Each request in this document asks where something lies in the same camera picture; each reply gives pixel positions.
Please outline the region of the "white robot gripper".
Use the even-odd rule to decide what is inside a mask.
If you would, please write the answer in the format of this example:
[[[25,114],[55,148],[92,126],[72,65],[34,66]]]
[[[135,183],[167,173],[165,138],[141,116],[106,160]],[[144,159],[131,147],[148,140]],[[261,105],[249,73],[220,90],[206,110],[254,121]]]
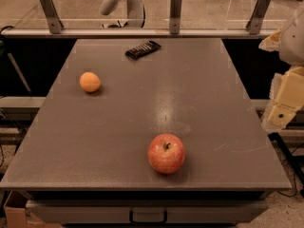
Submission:
[[[269,52],[279,49],[280,60],[293,65],[284,74],[276,73],[271,82],[261,125],[273,133],[284,129],[304,107],[304,8],[296,9],[283,28],[263,39],[258,48]]]

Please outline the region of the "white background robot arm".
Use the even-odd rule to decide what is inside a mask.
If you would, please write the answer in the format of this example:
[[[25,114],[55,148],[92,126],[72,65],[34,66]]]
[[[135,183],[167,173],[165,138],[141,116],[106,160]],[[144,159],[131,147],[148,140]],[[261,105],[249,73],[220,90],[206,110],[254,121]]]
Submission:
[[[110,14],[120,0],[104,0],[100,13]],[[126,0],[128,25],[140,28],[144,23],[143,0]],[[270,101],[262,115],[262,126],[269,132],[283,129],[304,107],[304,8],[298,8],[283,27],[259,44],[265,51],[276,51],[279,59],[290,65],[277,73],[270,89]]]

